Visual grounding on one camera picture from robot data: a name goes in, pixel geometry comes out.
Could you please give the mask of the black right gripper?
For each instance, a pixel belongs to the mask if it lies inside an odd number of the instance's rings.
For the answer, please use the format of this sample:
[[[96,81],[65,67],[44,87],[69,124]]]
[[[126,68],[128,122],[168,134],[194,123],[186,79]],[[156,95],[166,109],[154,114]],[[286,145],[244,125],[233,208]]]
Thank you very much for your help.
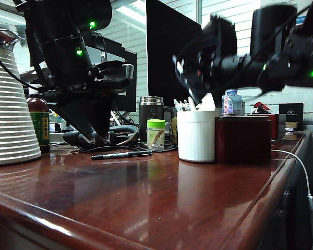
[[[196,105],[207,93],[219,101],[223,90],[213,78],[217,39],[193,39],[173,55],[175,75]]]

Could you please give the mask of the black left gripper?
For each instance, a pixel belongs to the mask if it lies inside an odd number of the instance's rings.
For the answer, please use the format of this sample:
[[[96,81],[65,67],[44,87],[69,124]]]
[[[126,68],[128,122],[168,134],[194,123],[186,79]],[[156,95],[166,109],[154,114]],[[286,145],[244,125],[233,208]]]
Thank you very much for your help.
[[[89,144],[95,143],[93,128],[99,137],[109,141],[110,114],[113,98],[123,93],[132,84],[132,79],[94,80],[81,89],[58,89],[45,93],[45,100],[56,104],[56,112],[77,129]],[[81,112],[83,101],[93,101],[93,128]]]

